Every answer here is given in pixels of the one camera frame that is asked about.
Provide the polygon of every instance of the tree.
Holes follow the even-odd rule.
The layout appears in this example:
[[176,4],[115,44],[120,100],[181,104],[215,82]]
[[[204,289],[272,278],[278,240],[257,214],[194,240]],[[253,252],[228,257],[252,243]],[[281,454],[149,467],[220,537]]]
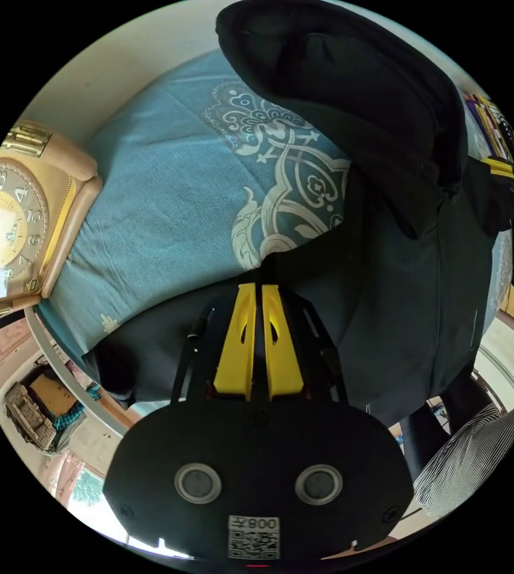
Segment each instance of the tree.
[[103,492],[103,483],[95,475],[81,471],[73,489],[73,499],[86,506],[98,504]]

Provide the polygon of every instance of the bed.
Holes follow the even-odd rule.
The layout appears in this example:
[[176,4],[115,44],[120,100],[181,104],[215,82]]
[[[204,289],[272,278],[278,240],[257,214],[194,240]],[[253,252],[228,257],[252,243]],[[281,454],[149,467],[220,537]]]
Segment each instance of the bed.
[[[467,127],[470,155],[488,155],[469,112]],[[83,355],[131,317],[342,221],[347,158],[314,126],[249,90],[218,49],[155,79],[85,148],[105,185],[35,312],[93,378]],[[493,250],[485,330],[511,272],[506,232]],[[41,331],[36,338],[45,350]],[[94,410],[81,390],[74,394]]]

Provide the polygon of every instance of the clock face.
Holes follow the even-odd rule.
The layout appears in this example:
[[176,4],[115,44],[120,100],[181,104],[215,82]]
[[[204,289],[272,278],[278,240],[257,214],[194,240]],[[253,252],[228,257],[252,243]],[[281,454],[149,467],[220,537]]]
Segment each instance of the clock face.
[[0,161],[0,298],[29,277],[47,230],[47,202],[34,177],[18,163]]

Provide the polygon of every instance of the clock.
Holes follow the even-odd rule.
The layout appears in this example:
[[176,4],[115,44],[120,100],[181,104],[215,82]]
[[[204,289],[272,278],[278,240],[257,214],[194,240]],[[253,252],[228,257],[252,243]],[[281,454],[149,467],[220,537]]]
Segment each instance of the clock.
[[45,126],[19,121],[0,147],[0,315],[51,294],[102,188],[94,159]]

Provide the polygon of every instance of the cardboard box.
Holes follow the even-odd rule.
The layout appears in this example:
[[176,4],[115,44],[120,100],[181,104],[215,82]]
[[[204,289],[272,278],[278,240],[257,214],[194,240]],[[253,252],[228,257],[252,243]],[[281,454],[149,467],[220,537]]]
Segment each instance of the cardboard box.
[[68,388],[58,381],[53,381],[45,375],[40,375],[31,384],[31,389],[39,397],[39,400],[56,417],[67,413],[77,399],[69,392]]

